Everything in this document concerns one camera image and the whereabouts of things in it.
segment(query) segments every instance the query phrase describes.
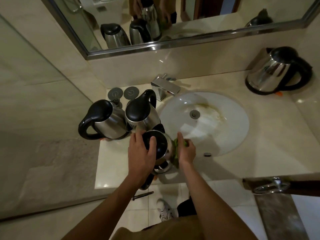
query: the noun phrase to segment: chrome faucet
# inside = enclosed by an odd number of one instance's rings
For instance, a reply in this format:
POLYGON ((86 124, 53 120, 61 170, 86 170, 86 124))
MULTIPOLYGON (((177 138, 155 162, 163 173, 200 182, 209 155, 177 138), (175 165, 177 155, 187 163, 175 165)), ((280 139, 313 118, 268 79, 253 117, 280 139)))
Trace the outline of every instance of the chrome faucet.
POLYGON ((170 81, 175 81, 175 78, 167 78, 167 74, 156 76, 156 78, 151 82, 152 90, 155 92, 157 100, 161 101, 166 97, 166 92, 175 96, 181 89, 176 84, 171 83, 170 81))

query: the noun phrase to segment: white sink basin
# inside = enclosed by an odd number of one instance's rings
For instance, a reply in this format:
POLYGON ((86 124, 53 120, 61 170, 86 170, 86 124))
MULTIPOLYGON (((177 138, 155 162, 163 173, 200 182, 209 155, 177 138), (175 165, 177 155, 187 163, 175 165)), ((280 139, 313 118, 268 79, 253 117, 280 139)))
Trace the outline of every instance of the white sink basin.
POLYGON ((228 153, 241 144, 249 131, 244 109, 213 92, 189 92, 170 99, 160 112, 160 120, 173 140, 178 131, 191 139, 197 156, 228 153))

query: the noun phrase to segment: white sneaker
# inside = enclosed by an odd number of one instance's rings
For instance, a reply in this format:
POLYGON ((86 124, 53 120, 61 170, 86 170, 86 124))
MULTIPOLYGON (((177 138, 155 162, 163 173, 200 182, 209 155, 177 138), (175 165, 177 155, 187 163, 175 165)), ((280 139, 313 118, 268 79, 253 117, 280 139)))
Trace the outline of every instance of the white sneaker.
POLYGON ((170 206, 163 199, 157 200, 157 208, 160 213, 160 219, 162 222, 174 218, 170 206))

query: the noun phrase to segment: mirror frame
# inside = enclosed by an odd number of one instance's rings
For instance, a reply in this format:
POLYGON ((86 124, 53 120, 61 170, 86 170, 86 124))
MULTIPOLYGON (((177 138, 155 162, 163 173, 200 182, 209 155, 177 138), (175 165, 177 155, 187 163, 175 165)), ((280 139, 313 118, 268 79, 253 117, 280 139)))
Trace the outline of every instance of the mirror frame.
POLYGON ((264 33, 272 33, 272 32, 279 32, 279 31, 286 31, 292 29, 300 29, 306 28, 309 24, 314 20, 314 18, 320 12, 320 0, 315 0, 313 4, 309 7, 306 13, 303 15, 301 19, 296 19, 287 22, 280 22, 280 23, 271 23, 271 24, 264 24, 260 26, 252 26, 252 27, 243 27, 239 29, 230 29, 212 33, 201 34, 197 36, 187 37, 187 38, 180 38, 175 40, 168 40, 168 41, 154 41, 145 44, 139 45, 131 45, 125 46, 122 48, 116 49, 106 49, 100 50, 95 52, 89 52, 86 47, 82 44, 81 40, 78 38, 77 34, 74 32, 73 28, 66 20, 60 9, 58 8, 57 4, 54 0, 41 0, 46 8, 50 11, 51 15, 55 18, 58 24, 61 26, 63 31, 81 53, 81 55, 86 60, 95 60, 100 58, 107 58, 113 56, 121 56, 139 52, 146 52, 146 51, 156 51, 161 49, 169 49, 169 48, 176 48, 176 47, 183 47, 189 46, 194 44, 203 44, 209 42, 215 42, 220 40, 229 40, 229 39, 236 39, 246 36, 264 34, 264 33))

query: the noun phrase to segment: green sponge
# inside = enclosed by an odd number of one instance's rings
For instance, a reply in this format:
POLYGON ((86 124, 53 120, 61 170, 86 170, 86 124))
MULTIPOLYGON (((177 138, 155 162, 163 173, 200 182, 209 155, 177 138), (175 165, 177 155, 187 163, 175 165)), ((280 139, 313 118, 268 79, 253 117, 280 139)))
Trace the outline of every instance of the green sponge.
MULTIPOLYGON (((172 164, 176 167, 179 168, 179 160, 178 160, 178 138, 174 139, 174 146, 176 147, 176 151, 174 153, 174 158, 172 161, 172 164)), ((186 147, 188 144, 186 141, 184 141, 184 146, 186 147)))

